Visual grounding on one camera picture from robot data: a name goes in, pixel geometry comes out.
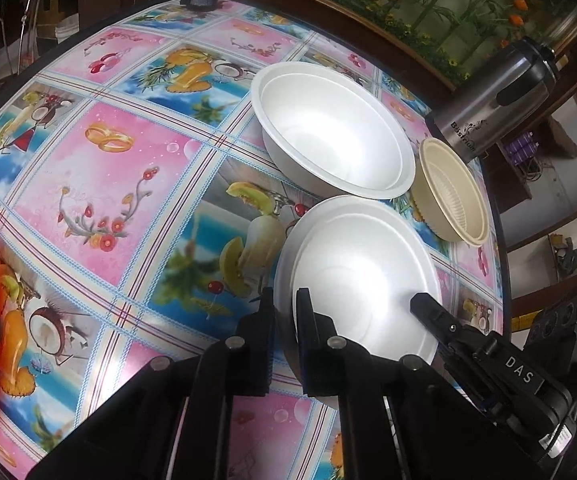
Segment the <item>white foam bowl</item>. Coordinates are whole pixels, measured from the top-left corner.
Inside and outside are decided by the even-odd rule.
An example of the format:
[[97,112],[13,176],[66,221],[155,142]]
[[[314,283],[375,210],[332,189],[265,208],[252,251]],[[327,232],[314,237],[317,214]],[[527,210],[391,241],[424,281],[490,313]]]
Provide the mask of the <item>white foam bowl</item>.
[[410,311],[418,292],[441,299],[441,286],[420,235],[377,200],[328,198],[298,220],[276,264],[273,303],[281,347],[299,367],[296,294],[308,289],[315,312],[336,332],[374,356],[396,361],[416,354],[433,362],[438,342]]
[[263,68],[250,100],[272,162],[303,190],[390,200],[415,180],[407,134],[385,105],[331,68],[281,62]]

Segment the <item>beige plastic bowl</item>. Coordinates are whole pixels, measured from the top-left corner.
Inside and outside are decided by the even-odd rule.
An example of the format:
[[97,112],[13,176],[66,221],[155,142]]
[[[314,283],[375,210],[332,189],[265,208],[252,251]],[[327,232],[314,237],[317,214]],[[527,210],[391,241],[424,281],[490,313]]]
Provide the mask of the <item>beige plastic bowl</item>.
[[421,142],[411,186],[412,200],[442,240],[481,247],[489,235],[484,196],[467,165],[447,144]]

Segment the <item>purple bottles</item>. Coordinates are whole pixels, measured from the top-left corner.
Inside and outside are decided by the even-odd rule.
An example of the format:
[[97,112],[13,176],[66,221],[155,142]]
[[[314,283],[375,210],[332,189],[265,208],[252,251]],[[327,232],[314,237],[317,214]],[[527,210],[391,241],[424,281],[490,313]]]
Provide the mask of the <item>purple bottles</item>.
[[523,162],[533,158],[538,150],[539,143],[531,132],[524,132],[513,141],[503,145],[505,154],[513,166],[520,166]]

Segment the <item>stainless steel thermos jug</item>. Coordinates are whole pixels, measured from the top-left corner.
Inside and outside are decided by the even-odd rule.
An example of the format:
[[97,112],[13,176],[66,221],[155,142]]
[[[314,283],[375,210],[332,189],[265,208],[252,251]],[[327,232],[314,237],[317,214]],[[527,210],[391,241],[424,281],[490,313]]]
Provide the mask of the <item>stainless steel thermos jug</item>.
[[525,36],[479,67],[426,126],[471,162],[546,102],[559,77],[553,50]]

